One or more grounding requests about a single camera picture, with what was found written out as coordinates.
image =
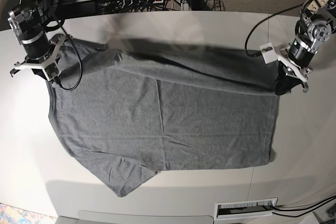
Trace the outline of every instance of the patterned rug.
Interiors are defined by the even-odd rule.
[[[0,224],[55,224],[56,218],[0,204]]]

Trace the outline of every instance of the t-shirt sleeve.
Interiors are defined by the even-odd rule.
[[[124,197],[156,175],[155,171],[134,165],[122,157],[93,151],[81,151],[74,158],[97,176],[118,197]]]

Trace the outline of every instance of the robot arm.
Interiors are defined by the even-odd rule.
[[[312,72],[309,63],[336,31],[336,0],[307,0],[300,13],[292,44],[274,47],[268,43],[260,47],[266,64],[279,61],[277,95],[288,93],[299,84],[308,92],[307,75]]]

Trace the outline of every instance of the gray t-shirt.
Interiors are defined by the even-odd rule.
[[[118,196],[162,170],[268,163],[276,65],[234,50],[178,57],[76,46],[83,79],[71,92],[48,84],[50,122],[67,152]],[[72,87],[76,56],[68,44],[60,55],[62,83]]]

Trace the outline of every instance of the table surface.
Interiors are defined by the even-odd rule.
[[[136,50],[134,41],[166,43],[172,50],[205,46],[243,48],[252,27],[266,14],[229,12],[152,12],[66,20],[75,38]],[[278,16],[252,35],[249,48],[293,40],[295,17]],[[0,32],[0,202],[55,216],[82,211],[155,216],[212,216],[215,203],[278,197],[279,204],[304,205],[336,191],[335,37],[314,58],[310,91],[296,87],[280,99],[266,166],[233,170],[161,172],[124,198],[71,158],[49,121],[44,81],[30,71],[11,78],[25,52],[11,30]],[[279,223],[280,217],[244,223]]]

